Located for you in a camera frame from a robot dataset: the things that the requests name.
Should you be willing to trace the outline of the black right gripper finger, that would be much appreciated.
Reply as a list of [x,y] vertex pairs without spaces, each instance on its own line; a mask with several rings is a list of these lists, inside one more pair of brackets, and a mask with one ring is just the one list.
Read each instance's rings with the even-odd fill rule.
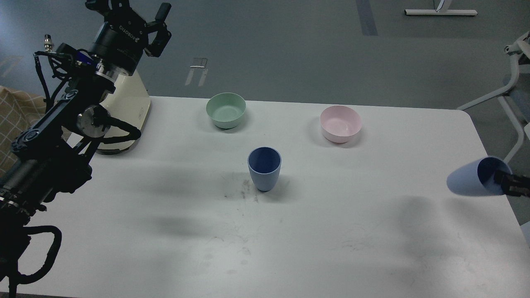
[[495,171],[494,182],[500,185],[501,193],[514,197],[530,197],[530,178],[524,175]]

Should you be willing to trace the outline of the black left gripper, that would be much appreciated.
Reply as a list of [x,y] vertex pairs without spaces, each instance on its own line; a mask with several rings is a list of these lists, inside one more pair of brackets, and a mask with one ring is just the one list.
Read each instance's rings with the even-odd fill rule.
[[[128,76],[135,72],[144,51],[149,57],[160,57],[171,39],[165,23],[172,7],[169,2],[160,5],[154,21],[149,23],[128,0],[86,0],[85,7],[104,17],[90,51]],[[151,33],[156,36],[148,45]]]

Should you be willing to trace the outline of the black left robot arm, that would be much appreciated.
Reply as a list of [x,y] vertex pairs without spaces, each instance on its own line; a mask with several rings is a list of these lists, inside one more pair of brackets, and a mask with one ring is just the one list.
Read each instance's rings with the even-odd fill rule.
[[59,192],[73,193],[91,179],[91,158],[100,144],[135,141],[140,129],[101,106],[119,75],[133,75],[142,55],[159,57],[171,39],[163,2],[147,22],[127,0],[87,0],[104,17],[89,50],[62,43],[34,53],[45,91],[46,112],[11,143],[16,163],[1,178],[1,226],[27,225]]

